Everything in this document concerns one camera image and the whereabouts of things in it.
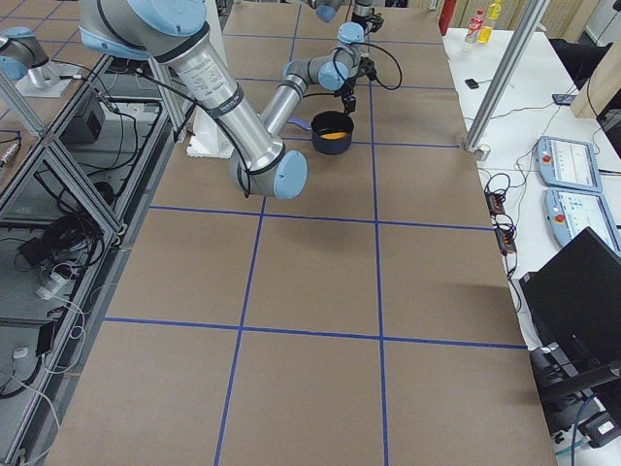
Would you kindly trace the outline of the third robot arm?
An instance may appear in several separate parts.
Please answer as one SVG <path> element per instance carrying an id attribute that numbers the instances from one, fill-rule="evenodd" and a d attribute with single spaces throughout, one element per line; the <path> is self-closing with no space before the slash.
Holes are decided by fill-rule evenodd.
<path id="1" fill-rule="evenodd" d="M 384 19 L 376 12 L 372 1 L 353 1 L 353 12 L 345 19 L 359 24 L 363 33 L 377 32 Z M 15 26 L 1 32 L 1 71 L 12 82 L 28 80 L 29 85 L 42 91 L 63 79 L 76 79 L 79 70 L 62 71 L 40 45 L 32 29 Z"/>

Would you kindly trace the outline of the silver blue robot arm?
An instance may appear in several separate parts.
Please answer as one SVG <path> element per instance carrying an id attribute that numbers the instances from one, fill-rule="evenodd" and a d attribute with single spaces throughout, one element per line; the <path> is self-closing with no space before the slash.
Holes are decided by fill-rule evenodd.
<path id="1" fill-rule="evenodd" d="M 315 11 L 317 17 L 328 23 L 335 18 L 343 1 L 307 0 L 302 1 L 302 4 L 309 6 Z M 384 19 L 380 13 L 376 12 L 372 1 L 353 0 L 346 1 L 346 4 L 351 7 L 350 21 L 359 24 L 365 33 L 375 33 L 382 27 Z"/>
<path id="2" fill-rule="evenodd" d="M 83 44 L 103 54 L 147 60 L 171 67 L 232 143 L 231 179 L 244 195 L 293 199 L 305 187 L 308 164 L 279 136 L 308 88 L 318 84 L 338 92 L 361 64 L 365 30 L 343 23 L 329 54 L 294 60 L 263 113 L 252 108 L 210 40 L 203 1 L 81 1 Z"/>

